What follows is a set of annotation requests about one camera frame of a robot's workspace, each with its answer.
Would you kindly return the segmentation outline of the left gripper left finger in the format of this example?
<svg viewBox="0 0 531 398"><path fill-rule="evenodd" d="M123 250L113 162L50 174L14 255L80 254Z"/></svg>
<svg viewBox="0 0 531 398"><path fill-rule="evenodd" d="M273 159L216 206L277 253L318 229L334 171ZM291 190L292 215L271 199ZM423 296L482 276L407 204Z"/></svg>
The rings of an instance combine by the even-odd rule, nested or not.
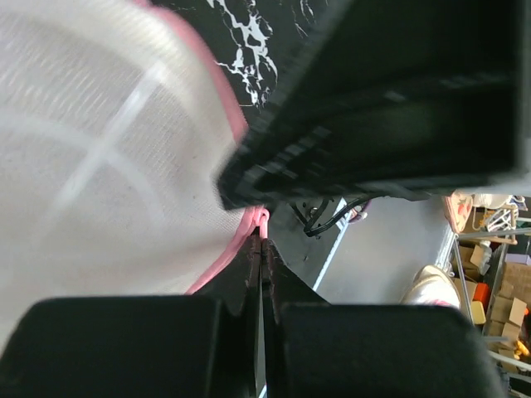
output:
<svg viewBox="0 0 531 398"><path fill-rule="evenodd" d="M49 298L1 357L4 397L253 397L261 240L186 295Z"/></svg>

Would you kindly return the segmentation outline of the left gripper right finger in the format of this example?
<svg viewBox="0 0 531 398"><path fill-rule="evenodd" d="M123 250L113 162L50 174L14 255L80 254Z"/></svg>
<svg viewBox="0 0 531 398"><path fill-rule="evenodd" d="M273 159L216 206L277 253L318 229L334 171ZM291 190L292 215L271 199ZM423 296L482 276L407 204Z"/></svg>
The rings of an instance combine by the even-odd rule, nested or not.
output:
<svg viewBox="0 0 531 398"><path fill-rule="evenodd" d="M270 397L501 397L485 341L457 309L322 299L262 244Z"/></svg>

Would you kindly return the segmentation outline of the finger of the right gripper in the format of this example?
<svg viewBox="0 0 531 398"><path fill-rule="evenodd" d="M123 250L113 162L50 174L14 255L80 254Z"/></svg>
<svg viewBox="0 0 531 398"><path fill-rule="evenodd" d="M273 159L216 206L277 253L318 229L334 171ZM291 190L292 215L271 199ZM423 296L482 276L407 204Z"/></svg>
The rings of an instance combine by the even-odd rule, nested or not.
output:
<svg viewBox="0 0 531 398"><path fill-rule="evenodd" d="M217 181L229 210L487 187L527 171L524 1L339 1Z"/></svg>

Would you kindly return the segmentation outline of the white mesh laundry bag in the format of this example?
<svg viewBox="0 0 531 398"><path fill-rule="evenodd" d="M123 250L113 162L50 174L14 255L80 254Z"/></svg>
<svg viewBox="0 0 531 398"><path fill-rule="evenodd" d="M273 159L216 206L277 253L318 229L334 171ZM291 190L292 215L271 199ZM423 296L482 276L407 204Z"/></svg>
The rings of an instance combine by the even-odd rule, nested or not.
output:
<svg viewBox="0 0 531 398"><path fill-rule="evenodd" d="M246 131L202 38L150 1L1 4L1 335L52 297L181 294L262 207L215 177Z"/></svg>

